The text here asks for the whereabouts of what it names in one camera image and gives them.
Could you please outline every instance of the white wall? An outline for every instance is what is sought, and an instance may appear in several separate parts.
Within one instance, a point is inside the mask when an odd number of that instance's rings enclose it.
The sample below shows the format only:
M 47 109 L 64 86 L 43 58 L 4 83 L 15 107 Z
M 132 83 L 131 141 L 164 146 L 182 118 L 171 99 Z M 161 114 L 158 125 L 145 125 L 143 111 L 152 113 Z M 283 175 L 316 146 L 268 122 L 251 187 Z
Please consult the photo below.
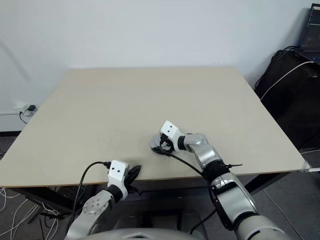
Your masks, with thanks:
M 43 103 L 67 68 L 234 66 L 253 85 L 312 2 L 0 0 L 0 114 Z M 23 126 L 0 115 L 0 132 Z

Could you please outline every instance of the white cable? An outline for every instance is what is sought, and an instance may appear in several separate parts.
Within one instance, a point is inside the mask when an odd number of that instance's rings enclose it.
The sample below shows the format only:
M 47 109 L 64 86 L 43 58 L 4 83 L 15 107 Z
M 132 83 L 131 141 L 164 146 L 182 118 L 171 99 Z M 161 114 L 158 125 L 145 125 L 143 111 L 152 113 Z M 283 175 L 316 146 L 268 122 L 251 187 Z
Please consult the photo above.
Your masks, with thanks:
M 20 206 L 18 207 L 18 209 L 26 202 L 28 201 L 28 199 L 26 199 L 23 203 L 20 204 Z M 5 231 L 3 233 L 0 234 L 0 237 L 5 235 L 6 233 L 9 233 L 12 229 L 15 229 L 17 226 L 19 226 L 23 221 L 25 221 L 28 217 L 30 217 L 30 215 L 36 210 L 37 208 L 35 207 L 34 210 L 32 212 L 30 212 L 28 215 L 24 216 L 23 219 L 17 224 L 15 225 L 14 227 L 10 228 L 8 231 Z
M 33 205 L 33 207 L 23 216 L 23 220 L 25 219 L 25 217 L 28 215 L 28 214 L 32 214 L 36 209 L 38 208 L 38 205 L 37 204 L 35 204 L 35 205 Z M 16 236 L 16 232 L 17 232 L 17 230 L 18 230 L 18 228 L 19 228 L 19 226 L 20 226 L 21 224 L 19 223 L 19 225 L 17 225 L 16 227 L 15 227 L 15 230 L 14 230 L 14 232 L 13 232 L 13 235 L 12 235 L 12 240 L 14 240 L 15 239 L 15 236 Z
M 10 240 L 12 240 L 12 231 L 14 229 L 14 225 L 15 225 L 15 218 L 16 218 L 16 214 L 18 212 L 18 210 L 21 208 L 21 206 L 23 204 L 25 204 L 28 201 L 28 199 L 24 200 L 19 206 L 18 208 L 15 210 L 14 215 L 13 215 L 13 220 L 12 220 L 12 227 L 11 227 L 11 231 L 10 231 Z
M 52 208 L 52 209 L 48 209 L 48 208 L 46 208 L 46 206 L 45 206 L 45 204 L 42 202 L 42 207 L 45 209 L 45 210 L 47 210 L 48 212 L 51 212 L 51 213 L 57 213 L 58 211 L 57 210 L 54 210 L 52 207 L 50 207 L 50 208 Z
M 288 221 L 288 223 L 291 225 L 292 229 L 295 231 L 295 233 L 301 238 L 301 240 L 304 240 L 304 238 L 300 235 L 300 233 L 298 232 L 298 230 L 294 227 L 294 225 L 291 223 L 291 221 L 289 220 L 289 218 L 286 216 L 286 214 L 284 213 L 284 211 L 282 211 L 282 209 L 276 204 L 276 202 L 269 196 L 269 194 L 263 189 L 262 190 L 265 195 L 270 199 L 271 202 L 273 202 L 273 204 L 276 206 L 276 208 L 280 211 L 280 213 L 282 213 L 282 215 L 284 216 L 284 218 Z
M 50 233 L 51 233 L 51 231 L 52 231 L 52 229 L 53 229 L 54 226 L 55 226 L 55 223 L 56 223 L 55 230 L 54 230 L 52 236 L 51 236 L 50 238 L 48 238 L 49 235 L 50 235 Z M 53 224 L 52 224 L 52 226 L 51 226 L 51 228 L 50 228 L 50 231 L 49 231 L 48 235 L 46 236 L 45 240 L 51 240 L 51 239 L 55 236 L 55 234 L 56 234 L 56 232 L 57 232 L 57 229 L 58 229 L 58 219 L 56 218 L 56 219 L 53 221 Z
M 5 196 L 1 191 L 6 191 L 5 188 L 1 188 L 0 190 L 0 195 Z M 20 195 L 20 193 L 18 193 L 17 195 L 14 196 L 6 196 L 7 199 L 14 199 L 15 197 L 18 197 Z
M 278 82 L 280 82 L 283 78 L 285 78 L 288 74 L 290 74 L 291 72 L 293 72 L 294 70 L 296 70 L 297 68 L 301 67 L 302 65 L 305 64 L 313 64 L 313 61 L 305 61 L 301 64 L 299 64 L 298 66 L 294 67 L 293 69 L 291 69 L 290 71 L 288 71 L 285 75 L 283 75 L 278 81 L 276 81 L 274 84 L 271 85 L 271 87 L 268 88 L 268 90 L 262 95 L 262 97 L 260 98 L 260 101 L 265 97 L 265 95 L 270 91 L 270 89 L 272 89 Z
M 304 152 L 301 152 L 300 154 L 308 154 L 308 153 L 312 153 L 312 152 L 316 152 L 316 151 L 320 151 L 320 149 L 316 149 L 316 150 L 311 150 L 311 151 L 304 151 Z
M 43 202 L 42 202 L 42 207 L 43 207 L 45 210 L 47 210 L 48 212 L 53 213 L 54 215 L 58 215 L 58 211 L 57 211 L 57 210 L 54 210 L 51 206 L 49 206 L 49 207 L 52 208 L 52 209 L 46 208 L 46 206 L 45 206 L 45 204 L 44 204 Z M 56 224 L 55 230 L 54 230 L 52 236 L 49 238 L 49 235 L 50 235 L 52 229 L 54 228 L 55 224 Z M 58 230 L 58 219 L 56 218 L 56 219 L 53 221 L 52 226 L 51 226 L 51 228 L 50 228 L 50 230 L 49 230 L 49 233 L 47 234 L 45 240 L 51 240 L 51 239 L 55 236 L 57 230 Z
M 3 207 L 0 209 L 0 212 L 3 210 L 3 209 L 5 209 L 5 207 L 6 207 L 6 203 L 7 203 L 7 193 L 6 193 L 6 190 L 4 189 L 4 188 L 2 188 L 3 189 L 3 192 L 4 192 L 4 204 L 3 204 Z

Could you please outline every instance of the laptop screen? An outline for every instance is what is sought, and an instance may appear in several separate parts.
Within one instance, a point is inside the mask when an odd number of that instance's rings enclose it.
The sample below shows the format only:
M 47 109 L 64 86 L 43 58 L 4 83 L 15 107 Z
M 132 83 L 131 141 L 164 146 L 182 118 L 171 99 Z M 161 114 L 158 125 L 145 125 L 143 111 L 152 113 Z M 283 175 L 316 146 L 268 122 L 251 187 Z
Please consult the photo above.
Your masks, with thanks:
M 320 4 L 313 3 L 311 6 L 301 48 L 303 50 L 320 50 Z

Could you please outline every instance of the black cable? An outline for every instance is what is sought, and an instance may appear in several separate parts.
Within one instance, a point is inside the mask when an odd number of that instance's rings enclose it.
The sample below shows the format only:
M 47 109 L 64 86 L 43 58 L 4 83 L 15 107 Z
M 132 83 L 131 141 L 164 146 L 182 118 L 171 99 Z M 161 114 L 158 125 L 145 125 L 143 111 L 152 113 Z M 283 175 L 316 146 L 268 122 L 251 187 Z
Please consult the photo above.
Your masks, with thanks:
M 71 218 L 70 218 L 70 224 L 73 223 L 74 219 L 75 219 L 75 213 L 76 213 L 76 206 L 77 206 L 77 200 L 78 200 L 78 195 L 79 195 L 79 191 L 80 191 L 80 188 L 82 186 L 82 183 L 85 179 L 85 176 L 89 170 L 89 168 L 91 168 L 93 165 L 96 165 L 96 164 L 102 164 L 102 165 L 105 165 L 108 167 L 108 162 L 103 162 L 103 161 L 95 161 L 93 163 L 91 163 L 83 172 L 82 174 L 82 177 L 81 177 L 81 180 L 80 180 L 80 183 L 78 185 L 78 189 L 76 191 L 76 194 L 75 194 L 75 199 L 74 199 L 74 203 L 73 203 L 73 208 L 72 208 L 72 214 L 71 214 Z
M 48 229 L 51 228 L 51 226 L 49 226 L 49 225 L 47 224 L 47 216 L 44 216 L 44 225 L 45 225 Z
M 40 228 L 41 228 L 42 240 L 45 240 L 44 229 L 42 228 L 41 218 L 39 218 L 39 222 L 40 222 Z
M 212 195 L 211 185 L 210 185 L 209 182 L 207 182 L 207 184 L 208 184 L 209 196 L 210 196 L 212 204 L 214 205 L 215 204 L 215 200 L 214 200 L 214 196 Z M 194 230 L 196 230 L 200 225 L 204 224 L 205 221 L 207 221 L 209 218 L 211 218 L 216 213 L 216 211 L 217 211 L 217 209 L 215 208 L 208 216 L 206 216 L 203 220 L 201 220 L 196 225 L 194 225 L 194 227 L 191 228 L 189 233 L 192 235 Z
M 214 209 L 208 216 L 206 216 L 203 220 L 201 220 L 200 222 L 198 222 L 196 225 L 194 225 L 193 228 L 191 228 L 190 230 L 190 234 L 192 235 L 192 233 L 194 232 L 194 230 L 197 229 L 197 227 L 199 227 L 201 224 L 204 224 L 205 221 L 207 221 L 209 218 L 211 218 L 215 213 L 216 213 L 217 209 Z
M 21 118 L 21 115 L 23 115 L 23 114 L 25 114 L 25 112 L 26 111 L 24 111 L 24 112 L 19 112 L 19 118 L 20 118 L 20 120 L 22 121 L 22 122 L 24 122 L 25 124 L 27 124 L 27 122 L 26 121 L 24 121 L 22 118 Z
M 75 212 L 75 216 L 78 215 L 81 211 L 82 211 L 82 208 L 79 208 L 79 209 Z M 71 216 L 70 216 L 70 218 L 69 218 L 69 220 L 68 220 L 68 222 L 67 222 L 67 224 L 66 224 L 66 226 L 65 226 L 65 232 L 64 232 L 64 235 L 65 235 L 65 236 L 67 236 L 67 233 L 68 233 L 68 230 L 69 230 L 70 226 L 71 226 Z
M 175 159 L 177 159 L 178 161 L 182 162 L 183 164 L 187 165 L 188 167 L 192 168 L 194 171 L 196 171 L 200 176 L 203 176 L 203 173 L 200 172 L 198 169 L 196 169 L 194 166 L 192 166 L 190 163 L 186 162 L 185 160 L 181 159 L 180 157 L 176 156 L 176 155 L 173 155 L 172 153 L 166 151 L 166 150 L 163 150 L 162 148 L 162 145 L 163 142 L 160 142 L 159 144 L 159 148 L 161 150 L 161 152 L 163 152 L 165 155 L 167 155 L 168 157 L 173 157 Z

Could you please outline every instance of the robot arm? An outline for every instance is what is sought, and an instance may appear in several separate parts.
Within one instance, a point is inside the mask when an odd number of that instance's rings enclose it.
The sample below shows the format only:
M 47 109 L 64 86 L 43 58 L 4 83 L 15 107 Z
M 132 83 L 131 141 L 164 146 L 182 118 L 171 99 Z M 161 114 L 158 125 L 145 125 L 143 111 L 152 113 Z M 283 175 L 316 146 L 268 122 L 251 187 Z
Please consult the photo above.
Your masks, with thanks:
M 113 160 L 108 173 L 107 189 L 100 191 L 84 203 L 81 214 L 70 226 L 65 240 L 80 240 L 104 231 L 103 223 L 108 220 L 115 204 L 128 196 L 127 188 L 138 176 L 140 168 L 141 166 L 138 165 L 128 171 L 127 163 Z
M 255 201 L 230 172 L 232 165 L 224 164 L 217 151 L 200 133 L 184 135 L 171 122 L 166 121 L 160 130 L 160 145 L 166 142 L 174 151 L 185 150 L 195 155 L 214 195 L 214 206 L 224 227 L 234 230 L 239 240 L 290 240 L 279 227 L 258 214 Z

